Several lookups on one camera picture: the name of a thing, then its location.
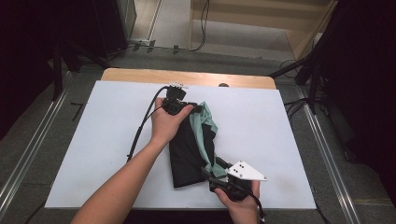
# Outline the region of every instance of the black and green fabric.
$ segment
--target black and green fabric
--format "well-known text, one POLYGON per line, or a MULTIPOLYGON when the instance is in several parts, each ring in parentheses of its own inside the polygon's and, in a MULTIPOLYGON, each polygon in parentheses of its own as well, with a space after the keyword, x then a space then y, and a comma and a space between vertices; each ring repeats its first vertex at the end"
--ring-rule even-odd
POLYGON ((226 175, 215 158, 213 139, 218 127, 207 104, 203 102, 201 106, 202 112, 186 117, 169 143, 174 188, 205 181, 203 167, 215 177, 226 175))

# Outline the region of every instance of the hand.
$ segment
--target hand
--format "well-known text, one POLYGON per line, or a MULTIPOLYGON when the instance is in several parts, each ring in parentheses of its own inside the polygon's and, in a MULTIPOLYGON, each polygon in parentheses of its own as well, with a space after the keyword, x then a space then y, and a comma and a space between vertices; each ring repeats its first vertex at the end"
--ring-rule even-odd
MULTIPOLYGON (((155 108, 163 104, 163 98, 155 100, 155 108)), ((177 133, 181 121, 192 111, 192 105, 186 105, 178 114, 169 115, 163 108, 155 111, 151 116, 152 132, 151 141, 162 145, 168 144, 177 133)))
MULTIPOLYGON (((254 196, 260 197, 260 181, 253 180, 251 190, 254 196)), ((234 224, 256 224, 258 221, 257 204, 254 199, 247 196, 241 202, 231 201, 222 189, 215 189, 220 201, 228 208, 234 224)))

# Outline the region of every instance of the green cloth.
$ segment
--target green cloth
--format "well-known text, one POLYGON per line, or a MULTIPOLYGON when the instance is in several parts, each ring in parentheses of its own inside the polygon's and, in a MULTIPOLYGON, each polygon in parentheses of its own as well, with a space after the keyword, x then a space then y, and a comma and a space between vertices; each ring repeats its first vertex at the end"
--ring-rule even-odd
POLYGON ((197 142, 199 152, 202 158, 207 162, 205 169, 209 173, 213 173, 215 177, 225 176, 225 170, 221 166, 216 163, 216 158, 214 158, 215 164, 210 162, 210 159, 207 156, 205 145, 204 145, 204 134, 202 130, 202 124, 209 125, 211 127, 211 131, 216 133, 218 131, 218 126, 216 126, 215 122, 212 119, 212 114, 210 113, 209 107, 206 102, 200 104, 202 106, 201 113, 194 113, 190 115, 190 124, 192 127, 192 131, 195 135, 195 140, 197 142))

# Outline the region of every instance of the person's right arm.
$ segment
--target person's right arm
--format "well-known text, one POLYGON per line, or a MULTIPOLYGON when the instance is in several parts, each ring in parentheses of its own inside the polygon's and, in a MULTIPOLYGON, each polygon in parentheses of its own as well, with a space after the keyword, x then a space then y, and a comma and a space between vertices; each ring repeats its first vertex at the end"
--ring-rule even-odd
MULTIPOLYGON (((251 189, 254 196, 259 198, 260 181, 253 180, 251 183, 251 189)), ((246 199, 241 202, 233 202, 222 189, 215 189, 215 193, 218 195, 220 201, 228 208, 234 224, 257 224, 257 204, 252 197, 247 196, 246 199)))

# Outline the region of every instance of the white board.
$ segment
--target white board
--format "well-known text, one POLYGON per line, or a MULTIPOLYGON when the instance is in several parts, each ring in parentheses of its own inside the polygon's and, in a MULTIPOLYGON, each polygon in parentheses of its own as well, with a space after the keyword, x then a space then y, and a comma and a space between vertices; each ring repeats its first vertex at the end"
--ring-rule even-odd
MULTIPOLYGON (((50 191, 47 208, 80 208, 126 162, 137 128, 162 84, 97 81, 50 191)), ((279 91, 190 86, 184 101, 205 101, 219 130, 218 156, 245 161, 268 177, 261 182, 264 208, 315 209, 279 91)), ((137 142, 151 135, 151 122, 137 142)), ((147 209, 219 209, 207 182, 173 188, 166 147, 134 204, 147 209)))

